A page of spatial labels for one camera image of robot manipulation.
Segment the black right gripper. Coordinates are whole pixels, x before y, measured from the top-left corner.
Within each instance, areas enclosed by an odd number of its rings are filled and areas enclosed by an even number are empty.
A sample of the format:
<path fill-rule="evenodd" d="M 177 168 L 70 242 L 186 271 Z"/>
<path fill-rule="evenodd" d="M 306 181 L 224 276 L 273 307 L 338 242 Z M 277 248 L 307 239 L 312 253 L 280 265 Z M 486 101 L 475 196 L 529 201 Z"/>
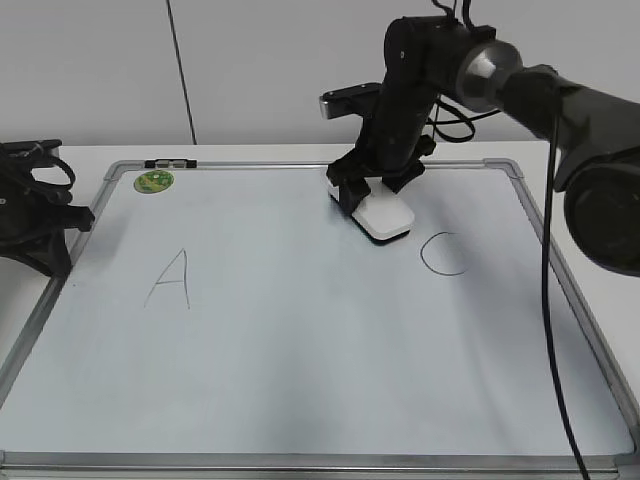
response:
<path fill-rule="evenodd" d="M 362 118 L 352 150 L 327 170 L 327 190 L 341 212 L 351 216 L 371 193 L 365 178 L 380 177 L 394 194 L 425 172 L 420 158 L 435 148 L 422 130 L 435 104 L 428 86 L 390 86 L 383 82 L 369 118 Z"/>

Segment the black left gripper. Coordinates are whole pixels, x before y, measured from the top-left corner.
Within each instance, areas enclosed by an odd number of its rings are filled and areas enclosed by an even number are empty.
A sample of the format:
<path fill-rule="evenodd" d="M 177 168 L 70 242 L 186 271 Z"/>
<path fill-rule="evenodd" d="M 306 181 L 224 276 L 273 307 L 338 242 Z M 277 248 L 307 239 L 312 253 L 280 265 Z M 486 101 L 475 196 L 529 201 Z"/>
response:
<path fill-rule="evenodd" d="M 86 206 L 69 205 L 76 176 L 58 156 L 60 139 L 1 145 L 1 256 L 47 277 L 70 272 L 65 230 L 89 232 L 95 221 Z M 59 169 L 61 184 L 38 180 L 36 170 Z"/>

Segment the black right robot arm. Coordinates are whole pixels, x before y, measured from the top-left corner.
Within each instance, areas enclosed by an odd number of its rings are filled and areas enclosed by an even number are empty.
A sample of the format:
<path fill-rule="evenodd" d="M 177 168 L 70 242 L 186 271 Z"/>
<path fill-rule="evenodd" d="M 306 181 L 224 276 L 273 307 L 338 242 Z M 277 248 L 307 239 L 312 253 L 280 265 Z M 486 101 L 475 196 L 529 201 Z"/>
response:
<path fill-rule="evenodd" d="M 420 176 L 434 150 L 423 134 L 432 108 L 449 98 L 474 112 L 500 111 L 561 155 L 553 187 L 564 196 L 569 233 L 596 265 L 639 272 L 639 107 L 561 77 L 547 65 L 527 67 L 494 28 L 452 15 L 402 17 L 384 39 L 380 83 L 322 96 L 326 118 L 358 115 L 354 148 L 330 164 L 338 201 L 353 212 L 379 177 L 400 191 Z"/>

